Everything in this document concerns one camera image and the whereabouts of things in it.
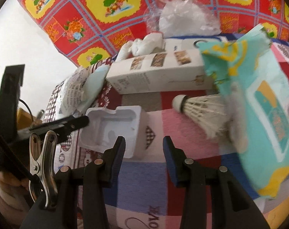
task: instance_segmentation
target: checkered bedsheet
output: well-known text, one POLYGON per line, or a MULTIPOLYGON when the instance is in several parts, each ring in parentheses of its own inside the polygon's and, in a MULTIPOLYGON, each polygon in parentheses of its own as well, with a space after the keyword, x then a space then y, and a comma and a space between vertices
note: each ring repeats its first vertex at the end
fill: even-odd
MULTIPOLYGON (((273 43, 272 50, 289 78, 289 47, 273 43)), ((108 59, 99 64, 111 64, 108 59)), ((62 83, 56 86, 50 99, 45 121, 53 120, 53 104, 62 83)), ((124 160, 118 183, 104 189, 104 201, 110 223, 126 229, 166 228, 178 229, 183 210, 184 189, 178 189, 170 181, 162 151, 162 139, 170 135, 174 145, 184 150, 187 157, 204 166, 227 166, 248 194, 255 201, 271 228, 277 228, 289 213, 289 176, 282 183, 276 199, 261 198, 251 187, 233 147, 208 141, 204 131, 189 118, 171 108, 172 99, 179 94, 201 96, 210 91, 178 91, 119 95, 109 83, 105 83, 93 106, 115 109, 117 106, 141 105, 148 113, 146 128, 147 152, 142 160, 124 160)), ((79 131, 72 133, 67 142, 56 149, 55 170, 63 165, 83 167, 102 156, 101 153, 78 146, 79 131)), ((82 187, 78 205, 82 208, 82 187)), ((207 228, 211 228, 211 201, 207 195, 207 228)))

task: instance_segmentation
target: shuttlecock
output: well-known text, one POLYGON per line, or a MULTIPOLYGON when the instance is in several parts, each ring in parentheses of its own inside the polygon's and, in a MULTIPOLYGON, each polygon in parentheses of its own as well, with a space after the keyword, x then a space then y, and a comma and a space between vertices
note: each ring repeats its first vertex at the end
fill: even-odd
POLYGON ((220 95, 188 97, 178 95, 172 101, 172 107, 178 113, 183 113, 197 123, 208 139, 224 135, 228 131, 226 123, 230 117, 220 95))

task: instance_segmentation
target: black cable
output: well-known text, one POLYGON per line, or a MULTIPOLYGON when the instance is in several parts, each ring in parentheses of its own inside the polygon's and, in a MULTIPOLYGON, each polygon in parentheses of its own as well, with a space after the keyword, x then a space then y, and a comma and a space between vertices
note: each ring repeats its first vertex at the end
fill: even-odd
POLYGON ((15 165, 17 169, 20 170, 20 172, 28 178, 31 182, 37 182, 36 176, 33 176, 30 171, 27 170, 27 168, 22 164, 22 162, 15 156, 15 154, 11 151, 3 137, 0 135, 0 147, 3 150, 3 152, 6 154, 6 156, 9 158, 9 160, 15 165))
POLYGON ((34 121, 34 118, 33 118, 33 115, 32 115, 32 113, 31 113, 31 110, 30 110, 29 106, 26 104, 25 101, 23 101, 23 100, 21 100, 21 99, 19 99, 19 101, 20 101, 21 103, 23 103, 23 105, 25 105, 25 106, 27 107, 27 110, 29 111, 29 113, 30 113, 30 115, 31 115, 32 122, 33 122, 33 121, 34 121))

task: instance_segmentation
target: silver clamp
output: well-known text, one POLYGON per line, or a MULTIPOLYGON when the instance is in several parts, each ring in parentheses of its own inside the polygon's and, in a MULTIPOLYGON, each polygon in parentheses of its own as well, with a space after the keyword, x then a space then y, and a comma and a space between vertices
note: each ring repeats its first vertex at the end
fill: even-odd
MULTIPOLYGON (((43 147, 39 136, 32 133, 30 136, 30 172, 37 175, 46 194, 45 209, 56 205, 57 187, 54 181, 54 155, 57 136, 54 131, 48 131, 45 136, 43 147)), ((41 184, 29 181, 31 197, 35 202, 42 193, 41 184)))

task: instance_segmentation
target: silver rivet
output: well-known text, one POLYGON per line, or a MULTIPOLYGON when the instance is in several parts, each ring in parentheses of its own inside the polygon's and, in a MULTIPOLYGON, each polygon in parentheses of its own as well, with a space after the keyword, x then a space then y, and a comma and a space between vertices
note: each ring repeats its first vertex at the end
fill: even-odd
POLYGON ((61 168, 61 172, 67 172, 68 170, 69 170, 69 167, 66 165, 61 168))
POLYGON ((227 168, 225 166, 220 166, 219 167, 219 171, 221 172, 226 172, 227 171, 227 168))
POLYGON ((94 163, 97 164, 97 165, 102 164, 102 163, 103 163, 103 159, 97 158, 97 159, 94 161, 94 163))
POLYGON ((193 159, 192 158, 186 158, 185 163, 186 164, 193 164, 193 159))

